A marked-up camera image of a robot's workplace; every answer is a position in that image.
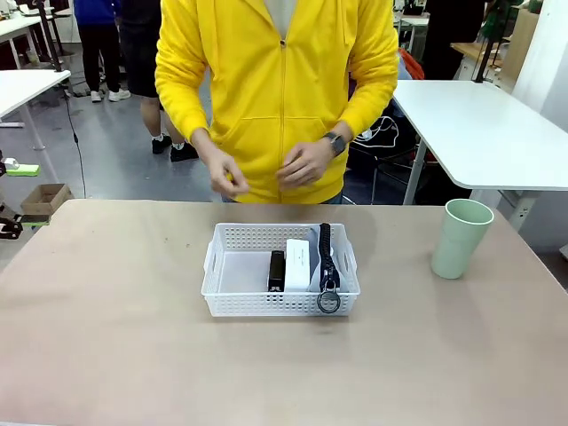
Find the person's right hand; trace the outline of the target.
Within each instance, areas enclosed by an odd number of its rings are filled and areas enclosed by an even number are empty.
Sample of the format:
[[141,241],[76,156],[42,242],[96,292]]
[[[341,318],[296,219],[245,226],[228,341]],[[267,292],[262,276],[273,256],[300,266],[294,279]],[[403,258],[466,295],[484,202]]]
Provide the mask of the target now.
[[209,171],[214,192],[234,200],[249,191],[248,182],[236,161],[217,147],[205,129],[196,129],[190,142]]

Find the person's left hand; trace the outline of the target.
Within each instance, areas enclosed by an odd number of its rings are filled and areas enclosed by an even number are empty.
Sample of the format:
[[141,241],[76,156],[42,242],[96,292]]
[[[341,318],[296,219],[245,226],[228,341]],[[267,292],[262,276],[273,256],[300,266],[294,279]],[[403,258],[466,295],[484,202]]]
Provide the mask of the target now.
[[318,181],[334,158],[333,147],[327,138],[296,144],[276,173],[280,189],[297,189]]

